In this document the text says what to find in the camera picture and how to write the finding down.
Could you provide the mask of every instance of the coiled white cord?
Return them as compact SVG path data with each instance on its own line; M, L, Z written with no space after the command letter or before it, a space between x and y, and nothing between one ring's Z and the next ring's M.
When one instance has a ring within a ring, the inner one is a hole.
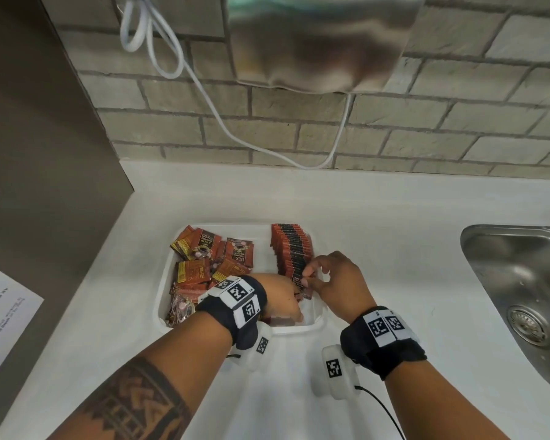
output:
M135 4L138 4L139 10L140 10L140 18L138 21L138 27L136 28L136 32L131 40L129 36L129 32L130 32L130 24L132 20L132 13L134 11ZM177 57L177 68L172 73L168 73L164 71L159 66L159 63L157 62L157 57L154 54L153 29L159 32L163 40L165 40L169 48L171 48L171 50L175 53L175 56ZM222 121L220 114L218 114L218 111L216 110L216 107L214 106L212 99L210 99L210 97L205 92L205 89L203 88L201 82L193 73L191 66L189 66L185 61L185 58L183 56L183 49L181 48L181 44L179 43L179 40L175 36L173 29L171 28L171 26L169 26L167 21L155 8L154 4L150 0L126 0L126 6L124 7L124 12L122 17L122 24L120 25L120 42L122 43L122 47L124 48L124 50L128 52L135 52L140 48L140 46L142 46L145 39L146 39L146 48L149 53L149 58L154 68L166 79L176 79L181 75L181 73L183 73L183 68L185 68L189 73L191 79L195 83L195 85L200 90L201 95L203 95L203 97L205 98L205 101L207 102L208 106L212 110L212 114L214 114L214 117L216 118L216 120L218 120L218 123L220 124L220 127L222 128L224 133L226 133L226 135L230 137L232 140L234 140L235 142L238 142L239 144L245 147L249 147L255 151L261 151L263 153L278 157L279 159L283 159L285 162L288 162L293 166L301 169L323 168L327 166L332 160L332 157L334 157L334 153L336 152L336 148L338 147L338 143L340 142L340 137L342 136L342 131L344 130L344 125L346 124L346 120L348 119L348 111L350 109L350 105L352 102L352 94L346 95L346 105L344 107L344 115L342 116L340 126L338 127L336 139L334 140L334 145L332 146L332 150L330 151L330 154L328 154L324 162L322 162L321 164L316 165L315 167L305 167L300 163L297 163L289 159L283 154L279 154L275 151L271 151L270 149L256 147L255 145L249 144L248 142L245 142L239 139L238 137L233 135L231 132L229 132L228 128L226 128L226 125L224 125L224 122Z

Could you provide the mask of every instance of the tile backsplash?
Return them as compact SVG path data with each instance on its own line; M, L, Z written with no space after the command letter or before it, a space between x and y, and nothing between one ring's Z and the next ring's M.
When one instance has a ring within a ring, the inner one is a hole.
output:
M120 158L286 164L229 140L185 73L167 81L144 48L122 50L124 0L42 1ZM344 95L239 85L220 0L153 1L232 133L323 161ZM385 89L356 96L330 168L550 179L550 0L427 0Z

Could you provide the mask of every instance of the sink drain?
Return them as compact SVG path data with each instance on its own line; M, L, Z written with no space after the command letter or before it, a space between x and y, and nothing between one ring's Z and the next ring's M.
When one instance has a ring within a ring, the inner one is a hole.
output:
M507 321L511 328L528 343L546 346L549 341L545 320L535 311L523 306L507 309Z

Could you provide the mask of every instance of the sink basin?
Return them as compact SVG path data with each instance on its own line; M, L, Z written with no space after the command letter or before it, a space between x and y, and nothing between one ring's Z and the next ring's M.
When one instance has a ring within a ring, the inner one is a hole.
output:
M477 225L460 239L515 341L550 383L550 228Z

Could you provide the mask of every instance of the white container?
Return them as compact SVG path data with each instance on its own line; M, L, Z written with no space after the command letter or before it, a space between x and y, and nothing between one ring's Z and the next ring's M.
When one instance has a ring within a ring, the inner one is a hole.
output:
M201 227L209 232L220 235L223 238L233 237L236 239L251 240L254 243L253 272L255 273L277 273L277 257L271 248L271 225L269 224L199 224L192 225L193 228ZM175 237L185 229L180 229ZM308 229L303 228L312 241L314 254L318 253L317 243L314 241ZM162 333L167 333L171 327L165 323L171 295L169 291L173 283L173 271L177 262L176 253L168 247L168 258L163 269L163 276L157 295L154 300L153 319L155 325ZM304 299L300 303L304 320L301 323L291 326L275 326L272 328L274 335L291 335L318 330L324 326L327 306L319 296L315 295L311 300Z

